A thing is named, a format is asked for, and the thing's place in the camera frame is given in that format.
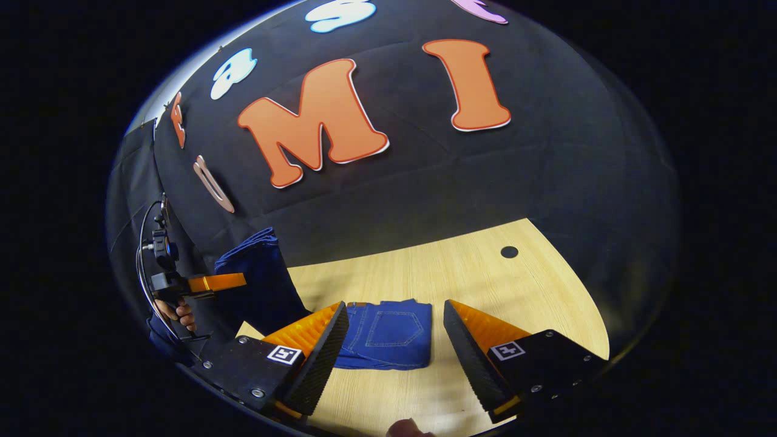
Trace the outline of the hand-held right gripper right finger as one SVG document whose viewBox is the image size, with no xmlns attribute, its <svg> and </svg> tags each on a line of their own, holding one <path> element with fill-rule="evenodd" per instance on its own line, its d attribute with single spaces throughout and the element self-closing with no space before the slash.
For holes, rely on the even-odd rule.
<svg viewBox="0 0 777 437">
<path fill-rule="evenodd" d="M 557 330 L 530 334 L 454 300 L 444 327 L 482 408 L 496 424 L 546 419 L 605 370 L 607 361 Z"/>
</svg>

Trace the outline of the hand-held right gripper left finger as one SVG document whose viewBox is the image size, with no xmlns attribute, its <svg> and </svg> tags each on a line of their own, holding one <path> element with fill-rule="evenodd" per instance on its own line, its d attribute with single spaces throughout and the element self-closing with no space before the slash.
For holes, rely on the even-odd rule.
<svg viewBox="0 0 777 437">
<path fill-rule="evenodd" d="M 272 419 L 305 419 L 323 394 L 349 327 L 344 302 L 264 339 L 240 336 L 195 367 L 217 393 Z"/>
</svg>

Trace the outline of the blue jeans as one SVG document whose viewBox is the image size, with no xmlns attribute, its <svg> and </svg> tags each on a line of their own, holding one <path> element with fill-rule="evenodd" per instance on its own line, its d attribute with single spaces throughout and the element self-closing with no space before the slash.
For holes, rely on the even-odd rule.
<svg viewBox="0 0 777 437">
<path fill-rule="evenodd" d="M 257 232 L 215 261 L 216 274 L 241 273 L 245 286 L 217 296 L 234 321 L 272 334 L 310 315 L 293 285 L 272 228 Z M 432 307 L 415 299 L 350 304 L 349 327 L 335 367 L 419 370 L 431 358 Z"/>
</svg>

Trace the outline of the black backdrop cloth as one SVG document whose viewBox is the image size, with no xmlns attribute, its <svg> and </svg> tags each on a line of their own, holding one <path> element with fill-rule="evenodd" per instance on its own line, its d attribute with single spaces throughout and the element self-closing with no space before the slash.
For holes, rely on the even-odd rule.
<svg viewBox="0 0 777 437">
<path fill-rule="evenodd" d="M 250 22 L 171 75 L 136 116 L 109 174 L 106 248 L 131 307 L 131 261 L 166 194 L 184 263 L 212 270 L 273 227 L 288 266 L 404 249 L 527 219 L 560 252 L 602 317 L 613 355 L 658 315 L 678 252 L 677 180 L 632 91 L 590 53 L 506 5 L 496 23 L 452 0 L 304 0 Z M 338 163 L 342 134 L 308 123 L 306 166 L 239 126 L 264 99 L 300 112 L 305 75 L 352 60 L 382 151 Z"/>
</svg>

